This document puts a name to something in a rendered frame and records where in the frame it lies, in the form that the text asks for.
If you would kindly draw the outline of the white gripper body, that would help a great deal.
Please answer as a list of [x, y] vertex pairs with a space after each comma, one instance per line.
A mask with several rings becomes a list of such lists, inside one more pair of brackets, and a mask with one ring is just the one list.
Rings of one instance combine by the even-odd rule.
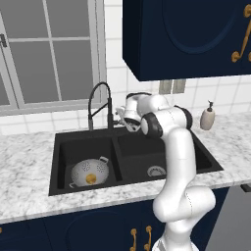
[[121, 107], [119, 107], [119, 108], [116, 109], [116, 114], [120, 117], [119, 124], [123, 125], [123, 126], [126, 125], [125, 110], [126, 110], [125, 106], [121, 106]]

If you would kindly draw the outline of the black sink faucet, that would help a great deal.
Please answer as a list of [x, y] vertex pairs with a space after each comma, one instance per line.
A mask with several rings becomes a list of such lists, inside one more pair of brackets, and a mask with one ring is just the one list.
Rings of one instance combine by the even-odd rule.
[[[95, 91], [98, 87], [100, 87], [101, 85], [104, 85], [107, 89], [107, 93], [108, 93], [108, 98], [107, 98], [107, 102], [100, 107], [97, 111], [95, 111], [93, 114], [91, 113], [91, 108], [92, 108], [92, 98], [95, 94]], [[105, 107], [108, 108], [108, 114], [107, 114], [107, 123], [108, 123], [108, 129], [113, 129], [114, 127], [114, 116], [113, 116], [113, 109], [112, 109], [112, 93], [111, 93], [111, 89], [110, 86], [107, 82], [105, 81], [101, 81], [99, 83], [97, 83], [94, 88], [92, 89], [89, 99], [88, 99], [88, 129], [89, 130], [94, 130], [93, 128], [93, 117], [98, 114], [100, 111], [102, 111]]]

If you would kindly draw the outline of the black double sink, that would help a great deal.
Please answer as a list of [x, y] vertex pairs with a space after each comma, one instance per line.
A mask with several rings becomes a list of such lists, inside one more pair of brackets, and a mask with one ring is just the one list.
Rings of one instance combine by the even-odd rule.
[[93, 131], [62, 132], [55, 135], [49, 194], [79, 192], [72, 185], [71, 170], [83, 160], [105, 157], [108, 159], [108, 179], [95, 187], [107, 188], [125, 184], [162, 179], [150, 176], [149, 168], [165, 168], [165, 146], [160, 139], [150, 139], [123, 127]]

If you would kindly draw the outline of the white colander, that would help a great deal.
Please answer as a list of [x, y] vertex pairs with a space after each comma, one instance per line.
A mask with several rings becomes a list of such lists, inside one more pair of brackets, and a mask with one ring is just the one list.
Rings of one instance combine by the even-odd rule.
[[[109, 159], [101, 156], [99, 159], [87, 159], [77, 163], [71, 171], [72, 183], [70, 188], [97, 185], [104, 183], [109, 176]], [[86, 177], [90, 174], [96, 175], [96, 182], [89, 184]]]

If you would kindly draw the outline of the metal sink drain strainer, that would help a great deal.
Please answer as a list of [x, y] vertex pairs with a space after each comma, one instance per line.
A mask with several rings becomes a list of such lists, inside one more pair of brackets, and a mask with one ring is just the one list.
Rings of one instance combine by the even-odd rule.
[[159, 166], [152, 166], [147, 170], [147, 174], [149, 176], [164, 176], [166, 171]]

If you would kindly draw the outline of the beige soap dispenser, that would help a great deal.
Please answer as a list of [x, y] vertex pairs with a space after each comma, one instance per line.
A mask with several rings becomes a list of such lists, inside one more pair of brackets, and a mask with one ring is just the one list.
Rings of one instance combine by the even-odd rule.
[[210, 130], [215, 121], [215, 111], [213, 110], [213, 102], [209, 102], [209, 107], [205, 109], [200, 118], [200, 128]]

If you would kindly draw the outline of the grey framed window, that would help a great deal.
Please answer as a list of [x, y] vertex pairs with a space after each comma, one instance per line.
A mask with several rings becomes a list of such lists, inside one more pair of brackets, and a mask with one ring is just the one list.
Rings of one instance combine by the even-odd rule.
[[104, 0], [0, 0], [0, 33], [0, 116], [85, 109], [106, 78]]

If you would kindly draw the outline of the navy base cupboard door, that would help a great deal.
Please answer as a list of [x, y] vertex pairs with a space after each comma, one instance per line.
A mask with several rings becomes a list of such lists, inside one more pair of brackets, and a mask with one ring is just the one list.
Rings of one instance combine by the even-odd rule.
[[[208, 212], [193, 228], [191, 232], [191, 240], [197, 246], [199, 251], [205, 251], [209, 239], [217, 222], [219, 213], [225, 202], [228, 193], [228, 187], [218, 188], [213, 190], [216, 197], [216, 206]], [[138, 251], [145, 251], [144, 244], [148, 242], [148, 233], [146, 227], [152, 227], [152, 243], [155, 243], [162, 235], [165, 229], [165, 224], [161, 223], [153, 214], [153, 201], [146, 200], [142, 202], [141, 215], [141, 229], [139, 230], [137, 249]]]
[[136, 203], [46, 217], [53, 251], [129, 251], [140, 226]]
[[52, 251], [43, 221], [0, 225], [0, 251]]

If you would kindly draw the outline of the grey dishwasher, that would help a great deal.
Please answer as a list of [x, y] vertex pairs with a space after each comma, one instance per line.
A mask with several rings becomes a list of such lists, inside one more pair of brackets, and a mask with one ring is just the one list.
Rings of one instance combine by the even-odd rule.
[[205, 251], [251, 251], [251, 192], [229, 189]]

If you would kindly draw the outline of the grey wall outlet plate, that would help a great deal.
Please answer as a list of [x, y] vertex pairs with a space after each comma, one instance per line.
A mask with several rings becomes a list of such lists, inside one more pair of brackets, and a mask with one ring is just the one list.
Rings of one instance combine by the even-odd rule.
[[173, 94], [183, 93], [185, 89], [186, 79], [175, 79], [173, 86]]
[[161, 80], [159, 84], [159, 93], [160, 94], [170, 94], [172, 91], [172, 83], [171, 79]]

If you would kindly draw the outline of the navy wall cupboard door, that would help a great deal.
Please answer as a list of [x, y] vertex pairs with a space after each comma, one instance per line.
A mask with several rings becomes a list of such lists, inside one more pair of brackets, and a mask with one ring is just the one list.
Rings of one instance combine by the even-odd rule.
[[123, 0], [123, 59], [140, 81], [251, 75], [251, 0]]

